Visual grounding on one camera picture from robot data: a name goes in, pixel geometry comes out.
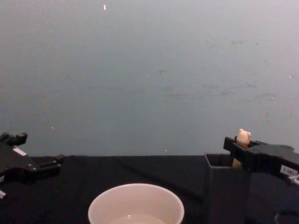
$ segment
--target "blue-gray wall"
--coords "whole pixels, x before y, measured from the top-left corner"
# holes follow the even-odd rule
[[[299,149],[298,0],[1,0],[0,131],[30,155]]]

